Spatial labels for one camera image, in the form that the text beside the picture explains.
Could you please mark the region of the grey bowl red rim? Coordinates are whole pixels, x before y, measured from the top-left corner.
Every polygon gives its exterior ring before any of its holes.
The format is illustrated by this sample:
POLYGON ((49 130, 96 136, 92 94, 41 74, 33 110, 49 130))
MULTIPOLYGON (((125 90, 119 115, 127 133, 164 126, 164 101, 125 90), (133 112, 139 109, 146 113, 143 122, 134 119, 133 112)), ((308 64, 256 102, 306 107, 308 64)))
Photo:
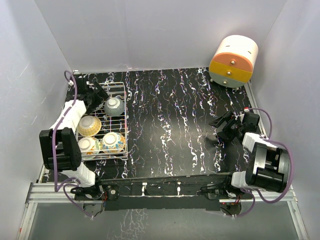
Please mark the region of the grey bowl red rim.
POLYGON ((110 117, 120 116, 125 111, 125 103, 117 97, 109 97, 104 104, 104 111, 110 117))

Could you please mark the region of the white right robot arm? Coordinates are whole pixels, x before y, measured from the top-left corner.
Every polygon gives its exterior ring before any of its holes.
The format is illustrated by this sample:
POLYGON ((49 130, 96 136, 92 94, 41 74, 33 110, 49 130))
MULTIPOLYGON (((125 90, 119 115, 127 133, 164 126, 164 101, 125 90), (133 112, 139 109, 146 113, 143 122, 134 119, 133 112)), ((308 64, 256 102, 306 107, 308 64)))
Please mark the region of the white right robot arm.
POLYGON ((234 172, 231 180, 223 185, 223 194, 233 199, 243 190, 265 190, 280 193, 281 199, 292 182, 292 158, 280 143, 271 143, 268 137, 257 132, 260 116, 249 108, 237 116, 227 111, 209 123, 218 129, 217 138, 223 143, 238 139, 250 153, 248 167, 234 172))

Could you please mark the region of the aluminium frame rail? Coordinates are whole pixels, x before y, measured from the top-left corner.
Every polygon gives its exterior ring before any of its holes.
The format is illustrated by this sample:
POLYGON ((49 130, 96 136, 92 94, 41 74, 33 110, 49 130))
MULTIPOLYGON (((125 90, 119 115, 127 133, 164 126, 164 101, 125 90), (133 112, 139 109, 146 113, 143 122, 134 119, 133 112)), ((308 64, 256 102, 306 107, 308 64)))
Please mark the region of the aluminium frame rail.
POLYGON ((62 190, 54 192, 53 182, 43 182, 43 178, 47 176, 48 173, 49 170, 46 170, 45 167, 42 166, 37 182, 32 182, 30 184, 17 240, 27 240, 29 238, 38 204, 60 204, 70 202, 62 190))

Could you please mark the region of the yellow sun pattern bowl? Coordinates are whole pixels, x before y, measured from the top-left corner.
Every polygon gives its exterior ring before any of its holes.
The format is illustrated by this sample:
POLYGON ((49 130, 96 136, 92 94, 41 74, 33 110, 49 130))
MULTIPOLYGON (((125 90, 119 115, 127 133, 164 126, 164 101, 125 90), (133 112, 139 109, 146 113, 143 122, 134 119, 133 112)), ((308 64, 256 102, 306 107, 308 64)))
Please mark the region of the yellow sun pattern bowl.
POLYGON ((86 115, 80 119, 77 130, 84 137, 93 137, 101 130, 101 127, 102 122, 98 117, 86 115))

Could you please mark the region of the orange blue swirl bowl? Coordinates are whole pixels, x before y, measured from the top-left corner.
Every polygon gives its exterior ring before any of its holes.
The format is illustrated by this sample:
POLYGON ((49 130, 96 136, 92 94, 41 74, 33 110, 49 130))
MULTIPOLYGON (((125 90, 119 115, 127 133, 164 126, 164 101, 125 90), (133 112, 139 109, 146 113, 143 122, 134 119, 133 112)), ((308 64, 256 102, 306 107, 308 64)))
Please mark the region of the orange blue swirl bowl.
POLYGON ((106 154, 120 153, 125 149, 125 137, 118 132, 109 132, 100 141, 101 150, 106 154))

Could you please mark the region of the cylindrical drawer cabinet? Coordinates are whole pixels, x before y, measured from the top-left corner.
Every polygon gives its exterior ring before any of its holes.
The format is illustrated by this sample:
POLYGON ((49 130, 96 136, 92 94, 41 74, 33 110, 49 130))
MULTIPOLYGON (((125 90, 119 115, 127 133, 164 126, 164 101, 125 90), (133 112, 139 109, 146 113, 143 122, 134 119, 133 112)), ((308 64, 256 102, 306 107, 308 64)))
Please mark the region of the cylindrical drawer cabinet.
POLYGON ((239 88, 251 79, 259 52, 257 43, 243 35, 224 38, 210 61, 210 81, 239 88))

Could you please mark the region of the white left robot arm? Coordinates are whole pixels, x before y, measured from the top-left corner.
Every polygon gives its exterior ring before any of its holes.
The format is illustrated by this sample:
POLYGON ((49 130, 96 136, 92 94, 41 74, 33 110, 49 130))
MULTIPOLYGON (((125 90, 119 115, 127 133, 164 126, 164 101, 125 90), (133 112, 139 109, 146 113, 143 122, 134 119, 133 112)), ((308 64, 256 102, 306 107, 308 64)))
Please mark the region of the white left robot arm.
POLYGON ((54 173, 55 192, 72 181, 84 195, 97 200, 104 188, 97 183, 98 176, 82 162, 76 130, 81 118, 97 110, 109 95, 97 81, 89 83, 73 75, 66 79, 74 93, 65 102, 58 120, 50 129, 39 133, 43 164, 54 173))

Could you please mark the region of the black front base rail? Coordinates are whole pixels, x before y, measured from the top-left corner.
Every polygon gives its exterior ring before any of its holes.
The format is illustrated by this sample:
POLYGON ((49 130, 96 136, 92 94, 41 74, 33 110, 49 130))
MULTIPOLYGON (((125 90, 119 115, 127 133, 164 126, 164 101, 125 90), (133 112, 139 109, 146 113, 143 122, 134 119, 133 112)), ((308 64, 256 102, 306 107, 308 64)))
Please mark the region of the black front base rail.
POLYGON ((105 211, 128 209, 205 209, 219 211, 223 202, 252 200, 231 185, 231 174, 98 179, 90 187, 71 189, 77 201, 102 201, 105 211))

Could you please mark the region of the orange flower leaf bowl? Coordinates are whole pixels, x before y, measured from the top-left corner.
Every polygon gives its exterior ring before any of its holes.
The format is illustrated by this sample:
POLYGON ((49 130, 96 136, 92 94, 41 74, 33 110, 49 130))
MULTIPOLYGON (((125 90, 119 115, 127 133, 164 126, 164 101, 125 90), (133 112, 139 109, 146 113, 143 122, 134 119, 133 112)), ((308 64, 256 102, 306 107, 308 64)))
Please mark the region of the orange flower leaf bowl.
POLYGON ((83 137, 77 143, 84 159, 93 159, 101 150, 100 142, 94 137, 83 137))

